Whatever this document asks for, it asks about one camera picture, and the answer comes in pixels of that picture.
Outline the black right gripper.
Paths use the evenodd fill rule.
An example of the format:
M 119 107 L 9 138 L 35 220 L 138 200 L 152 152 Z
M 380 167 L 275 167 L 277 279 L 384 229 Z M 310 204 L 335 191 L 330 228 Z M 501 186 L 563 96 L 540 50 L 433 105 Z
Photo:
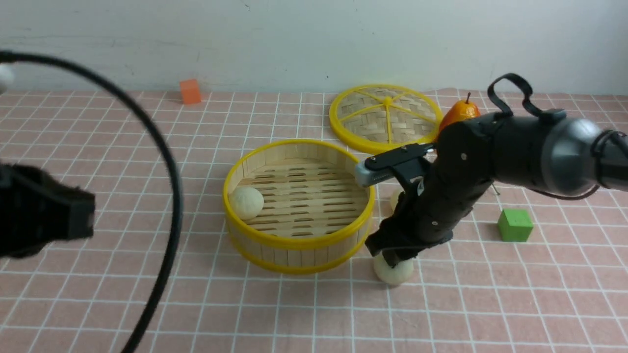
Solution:
M 495 124 L 481 120 L 444 128 L 425 156 L 431 162 L 427 175 L 402 188 L 392 215 L 366 239 L 370 255 L 382 254 L 387 266 L 395 268 L 450 241 L 453 228 L 494 181 L 495 134 Z

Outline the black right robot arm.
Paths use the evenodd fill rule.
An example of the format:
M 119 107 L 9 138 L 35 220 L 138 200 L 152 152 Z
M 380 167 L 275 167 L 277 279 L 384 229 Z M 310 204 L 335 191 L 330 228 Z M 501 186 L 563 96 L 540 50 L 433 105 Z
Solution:
M 395 178 L 404 189 L 366 247 L 395 267 L 450 241 L 495 181 L 579 200 L 599 187 L 625 192 L 627 162 L 626 134 L 584 118 L 543 123 L 491 113 L 453 123 L 436 143 L 404 145 L 357 165 L 359 185 Z

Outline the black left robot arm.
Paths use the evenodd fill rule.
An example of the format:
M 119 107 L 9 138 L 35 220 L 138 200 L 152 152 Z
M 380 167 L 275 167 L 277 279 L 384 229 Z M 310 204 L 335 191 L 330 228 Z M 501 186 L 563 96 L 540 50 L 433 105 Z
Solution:
M 45 170 L 23 164 L 0 168 L 0 256 L 37 255 L 56 241 L 94 235 L 96 196 L 70 187 Z

